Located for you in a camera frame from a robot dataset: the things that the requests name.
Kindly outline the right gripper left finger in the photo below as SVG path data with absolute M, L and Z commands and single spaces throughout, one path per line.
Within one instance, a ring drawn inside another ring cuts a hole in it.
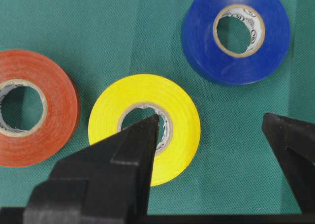
M 159 117 L 152 115 L 59 160 L 37 185 L 26 224 L 125 224 L 148 208 Z

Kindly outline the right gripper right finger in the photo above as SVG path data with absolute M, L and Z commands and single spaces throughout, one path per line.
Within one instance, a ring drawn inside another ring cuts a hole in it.
M 262 131 L 303 213 L 315 212 L 315 125 L 266 113 Z

